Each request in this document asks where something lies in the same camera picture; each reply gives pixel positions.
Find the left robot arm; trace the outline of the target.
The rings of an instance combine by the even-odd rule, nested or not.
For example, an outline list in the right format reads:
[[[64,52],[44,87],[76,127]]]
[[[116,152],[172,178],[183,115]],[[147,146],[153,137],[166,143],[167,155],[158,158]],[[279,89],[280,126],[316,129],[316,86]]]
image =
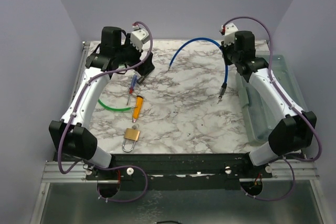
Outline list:
[[[90,133],[89,125],[101,93],[117,73],[136,71],[145,77],[154,70],[153,53],[149,49],[142,56],[143,46],[153,43],[148,26],[140,21],[126,33],[119,27],[104,27],[101,43],[86,59],[79,89],[66,113],[59,121],[51,121],[49,133],[57,151],[57,161],[66,154],[99,167],[104,179],[116,175],[112,155],[98,146],[97,138]]]

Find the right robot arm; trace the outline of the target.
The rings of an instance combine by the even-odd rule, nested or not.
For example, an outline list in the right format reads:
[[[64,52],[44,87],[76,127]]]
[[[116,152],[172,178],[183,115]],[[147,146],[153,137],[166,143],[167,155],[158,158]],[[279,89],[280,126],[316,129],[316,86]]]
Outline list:
[[[260,172],[260,165],[311,145],[316,115],[306,112],[285,91],[270,68],[270,60],[256,56],[255,36],[251,31],[239,31],[229,24],[222,32],[222,52],[225,62],[234,65],[242,79],[250,84],[265,101],[277,124],[268,140],[251,151],[241,165],[249,178]]]

